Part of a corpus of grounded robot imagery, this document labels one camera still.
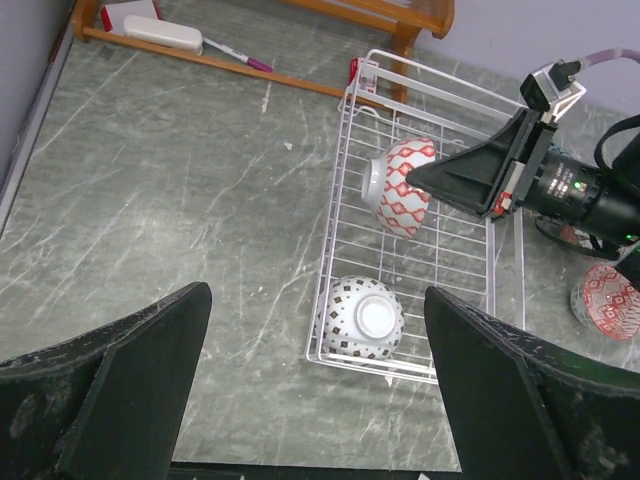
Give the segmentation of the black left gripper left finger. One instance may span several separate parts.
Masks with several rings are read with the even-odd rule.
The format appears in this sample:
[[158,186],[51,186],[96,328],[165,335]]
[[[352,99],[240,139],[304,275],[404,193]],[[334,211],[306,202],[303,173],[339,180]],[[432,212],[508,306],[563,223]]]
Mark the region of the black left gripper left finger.
[[194,282],[2,362],[2,478],[166,478],[211,307]]

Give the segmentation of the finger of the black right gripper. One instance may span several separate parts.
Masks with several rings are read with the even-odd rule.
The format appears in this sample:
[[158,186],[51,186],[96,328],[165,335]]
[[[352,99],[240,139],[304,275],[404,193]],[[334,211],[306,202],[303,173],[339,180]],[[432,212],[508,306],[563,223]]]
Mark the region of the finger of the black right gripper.
[[522,108],[488,140],[416,167],[406,181],[462,212],[490,216],[539,119],[538,112]]

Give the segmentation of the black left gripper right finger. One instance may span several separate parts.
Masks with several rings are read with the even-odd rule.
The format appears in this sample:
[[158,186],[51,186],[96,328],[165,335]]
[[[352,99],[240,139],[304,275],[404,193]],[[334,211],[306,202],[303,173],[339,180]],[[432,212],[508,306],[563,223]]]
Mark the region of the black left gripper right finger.
[[566,350],[438,287],[424,321],[467,479],[636,479],[639,375]]

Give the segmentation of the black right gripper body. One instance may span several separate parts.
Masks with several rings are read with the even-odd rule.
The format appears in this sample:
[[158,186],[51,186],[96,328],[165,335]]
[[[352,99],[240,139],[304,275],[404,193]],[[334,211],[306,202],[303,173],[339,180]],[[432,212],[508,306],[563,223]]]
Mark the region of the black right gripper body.
[[639,139],[634,138],[610,164],[603,158],[603,146],[610,137],[638,126],[635,115],[609,128],[596,144],[592,167],[552,149],[557,125],[539,121],[492,215],[523,208],[615,246],[637,242]]

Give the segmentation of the red diamond pattern bowl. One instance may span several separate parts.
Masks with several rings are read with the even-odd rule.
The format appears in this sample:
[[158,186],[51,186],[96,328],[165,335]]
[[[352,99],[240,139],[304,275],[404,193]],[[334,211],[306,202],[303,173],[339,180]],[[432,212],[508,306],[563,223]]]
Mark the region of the red diamond pattern bowl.
[[436,147],[429,137],[397,141],[378,158],[369,160],[361,181],[361,199],[376,221],[387,231],[413,238],[428,210],[431,196],[407,183],[417,167],[436,160]]

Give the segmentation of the blue triangle pattern bowl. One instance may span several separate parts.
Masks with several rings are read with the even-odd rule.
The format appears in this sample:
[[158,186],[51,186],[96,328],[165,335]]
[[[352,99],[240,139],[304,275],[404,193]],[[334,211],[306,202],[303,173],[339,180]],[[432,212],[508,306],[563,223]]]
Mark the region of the blue triangle pattern bowl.
[[571,289],[570,308],[580,324],[625,341],[639,332],[639,291],[611,265],[595,265]]

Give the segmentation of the white bowl with dot pattern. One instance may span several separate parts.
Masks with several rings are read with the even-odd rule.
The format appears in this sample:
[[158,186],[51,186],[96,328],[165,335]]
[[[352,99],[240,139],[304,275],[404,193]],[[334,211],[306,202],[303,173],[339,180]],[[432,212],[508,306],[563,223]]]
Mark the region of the white bowl with dot pattern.
[[322,320],[321,351],[386,360],[397,350],[405,314],[396,294],[374,278],[350,275],[331,282]]

